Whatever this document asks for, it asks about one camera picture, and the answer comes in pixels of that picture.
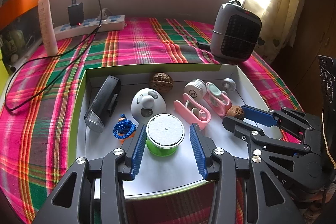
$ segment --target blue braided rope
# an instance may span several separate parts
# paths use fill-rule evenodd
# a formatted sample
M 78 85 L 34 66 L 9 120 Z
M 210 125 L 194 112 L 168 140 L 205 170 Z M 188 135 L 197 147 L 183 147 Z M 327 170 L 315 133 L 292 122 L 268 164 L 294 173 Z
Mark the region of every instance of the blue braided rope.
M 113 135 L 119 140 L 123 140 L 132 135 L 132 133 L 136 130 L 135 124 L 130 120 L 127 120 L 125 114 L 120 115 L 124 120 L 119 121 L 113 128 Z

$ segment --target white foam top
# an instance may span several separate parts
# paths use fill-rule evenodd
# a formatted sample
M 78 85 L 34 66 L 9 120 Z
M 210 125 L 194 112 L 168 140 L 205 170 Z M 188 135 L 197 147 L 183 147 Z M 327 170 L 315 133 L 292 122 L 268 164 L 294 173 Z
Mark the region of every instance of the white foam top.
M 171 146 L 178 143 L 184 135 L 184 126 L 175 116 L 159 114 L 147 125 L 147 134 L 159 145 Z

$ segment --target blue gripper pad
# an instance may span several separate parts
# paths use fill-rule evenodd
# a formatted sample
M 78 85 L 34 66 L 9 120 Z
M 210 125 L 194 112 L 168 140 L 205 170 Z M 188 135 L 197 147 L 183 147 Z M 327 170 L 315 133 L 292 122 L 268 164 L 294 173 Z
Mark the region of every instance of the blue gripper pad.
M 261 109 L 257 109 L 247 105 L 243 105 L 241 108 L 244 110 L 246 119 L 257 122 L 259 124 L 263 124 L 267 127 L 277 125 L 277 121 L 274 119 L 272 113 L 270 112 L 266 112 Z
M 190 126 L 190 142 L 191 146 L 193 147 L 198 172 L 200 173 L 200 175 L 202 175 L 203 179 L 206 179 L 206 177 L 208 176 L 208 170 L 206 167 L 206 156 L 204 154 L 201 143 L 193 125 Z
M 147 139 L 146 127 L 143 126 L 141 133 L 140 133 L 140 137 L 138 139 L 137 144 L 135 145 L 135 149 L 134 149 L 134 152 L 131 158 L 132 159 L 132 169 L 131 169 L 130 175 L 133 179 L 135 179 L 135 176 L 139 174 L 142 155 L 143 155 L 143 151 L 146 145 L 146 139 Z

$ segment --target plaid tablecloth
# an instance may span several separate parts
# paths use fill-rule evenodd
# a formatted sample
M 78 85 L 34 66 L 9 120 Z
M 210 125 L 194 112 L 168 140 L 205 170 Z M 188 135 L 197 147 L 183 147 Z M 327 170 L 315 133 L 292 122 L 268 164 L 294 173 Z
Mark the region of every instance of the plaid tablecloth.
M 211 40 L 212 25 L 174 19 L 128 18 L 122 31 L 97 34 L 90 49 L 58 79 L 53 87 L 14 114 L 0 113 L 0 187 L 25 223 L 31 223 L 48 194 L 67 170 L 67 149 L 75 97 L 86 68 L 142 63 L 219 63 L 196 42 Z M 58 42 L 59 53 L 81 37 Z M 44 88 L 78 56 L 87 43 L 60 59 L 39 60 L 18 74 L 8 96 L 16 106 Z M 44 55 L 40 46 L 32 58 Z M 300 109 L 277 74 L 255 53 L 238 64 L 266 104 Z M 292 140 L 285 135 L 285 140 Z M 242 223 L 242 196 L 238 185 L 237 223 Z M 134 223 L 206 223 L 212 184 L 155 201 L 128 203 Z

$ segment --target pink nail clipper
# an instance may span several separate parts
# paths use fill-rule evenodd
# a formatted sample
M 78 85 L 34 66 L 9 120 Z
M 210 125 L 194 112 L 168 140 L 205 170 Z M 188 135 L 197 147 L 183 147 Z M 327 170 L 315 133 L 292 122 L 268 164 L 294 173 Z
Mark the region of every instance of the pink nail clipper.
M 197 103 L 187 93 L 183 94 L 183 101 L 185 104 L 182 104 L 178 100 L 174 102 L 174 108 L 177 113 L 180 114 L 187 123 L 192 124 L 195 122 L 198 124 L 200 129 L 204 129 L 210 122 L 210 112 L 205 107 Z
M 207 93 L 203 99 L 209 104 L 209 106 L 217 113 L 218 116 L 224 117 L 232 107 L 229 97 L 224 95 L 213 83 L 207 82 Z

